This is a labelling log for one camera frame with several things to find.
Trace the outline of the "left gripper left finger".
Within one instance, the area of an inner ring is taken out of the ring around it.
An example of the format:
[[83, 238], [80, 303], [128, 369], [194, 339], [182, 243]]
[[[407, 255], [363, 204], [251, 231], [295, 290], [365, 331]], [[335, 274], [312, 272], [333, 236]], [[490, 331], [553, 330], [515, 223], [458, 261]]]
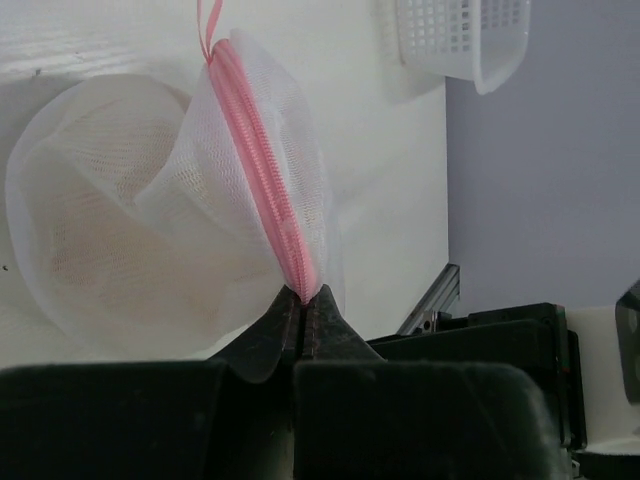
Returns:
[[282, 289], [201, 360], [3, 369], [2, 477], [291, 478], [287, 357], [302, 317]]

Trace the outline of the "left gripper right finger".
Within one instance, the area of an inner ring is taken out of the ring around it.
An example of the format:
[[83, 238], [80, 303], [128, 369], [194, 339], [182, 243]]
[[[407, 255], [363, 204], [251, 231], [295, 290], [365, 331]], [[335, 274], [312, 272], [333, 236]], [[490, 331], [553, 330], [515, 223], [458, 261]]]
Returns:
[[329, 287], [309, 302], [294, 368], [298, 479], [566, 479], [541, 390], [522, 370], [387, 361]]

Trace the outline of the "white pink mesh laundry bag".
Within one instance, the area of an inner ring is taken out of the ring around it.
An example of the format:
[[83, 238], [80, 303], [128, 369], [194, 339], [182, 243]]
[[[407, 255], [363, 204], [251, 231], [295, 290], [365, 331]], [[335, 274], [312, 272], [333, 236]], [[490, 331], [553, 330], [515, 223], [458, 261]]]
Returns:
[[17, 267], [44, 317], [101, 359], [190, 358], [283, 288], [344, 298], [339, 229], [305, 97], [247, 33], [216, 39], [191, 97], [149, 76], [66, 90], [11, 152]]

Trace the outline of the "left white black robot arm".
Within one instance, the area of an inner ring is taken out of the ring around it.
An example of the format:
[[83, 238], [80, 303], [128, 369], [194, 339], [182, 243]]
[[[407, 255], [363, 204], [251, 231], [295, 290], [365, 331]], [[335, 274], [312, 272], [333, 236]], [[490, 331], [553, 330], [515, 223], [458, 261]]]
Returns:
[[288, 288], [206, 360], [1, 373], [5, 479], [635, 479], [587, 447], [564, 310], [438, 315], [362, 339]]

